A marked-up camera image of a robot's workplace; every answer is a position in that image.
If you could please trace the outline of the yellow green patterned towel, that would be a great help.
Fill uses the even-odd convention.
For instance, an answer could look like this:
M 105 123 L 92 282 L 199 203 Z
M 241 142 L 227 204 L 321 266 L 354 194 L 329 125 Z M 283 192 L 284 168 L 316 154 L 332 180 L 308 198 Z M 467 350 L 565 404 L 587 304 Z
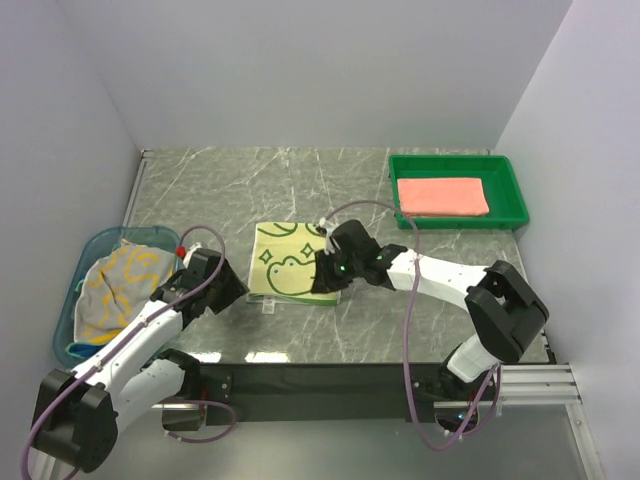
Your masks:
M 249 268 L 247 302 L 272 298 L 277 303 L 336 306 L 339 293 L 313 294 L 315 252 L 325 237 L 311 223 L 256 224 Z

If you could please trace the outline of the salmon pink towel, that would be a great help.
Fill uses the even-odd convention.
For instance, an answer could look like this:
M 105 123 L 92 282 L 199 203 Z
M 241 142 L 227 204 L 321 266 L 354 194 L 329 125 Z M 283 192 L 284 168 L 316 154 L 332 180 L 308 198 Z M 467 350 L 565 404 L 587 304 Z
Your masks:
M 480 178 L 401 178 L 400 210 L 410 216 L 485 216 L 490 212 Z

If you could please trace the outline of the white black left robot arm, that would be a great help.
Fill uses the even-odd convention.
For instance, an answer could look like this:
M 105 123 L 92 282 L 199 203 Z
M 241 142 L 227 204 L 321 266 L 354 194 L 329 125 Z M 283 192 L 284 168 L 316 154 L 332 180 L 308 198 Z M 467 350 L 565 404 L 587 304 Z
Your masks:
M 74 369 L 55 369 L 42 380 L 23 452 L 37 450 L 90 473 L 152 406 L 209 405 L 200 362 L 163 346 L 205 311 L 219 313 L 246 292 L 224 253 L 195 250 L 107 346 Z

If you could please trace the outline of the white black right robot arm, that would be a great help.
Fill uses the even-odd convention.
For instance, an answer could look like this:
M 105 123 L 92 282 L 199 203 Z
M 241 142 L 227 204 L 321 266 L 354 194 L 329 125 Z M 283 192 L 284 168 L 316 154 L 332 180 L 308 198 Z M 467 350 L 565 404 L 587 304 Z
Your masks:
M 465 310 L 474 334 L 457 346 L 437 374 L 415 380 L 435 400 L 461 400 L 496 364 L 514 364 L 543 329 L 549 311 L 509 262 L 464 265 L 421 255 L 402 245 L 381 246 L 357 220 L 315 228 L 325 238 L 315 253 L 311 291 L 333 293 L 356 279 L 391 291 L 412 291 Z

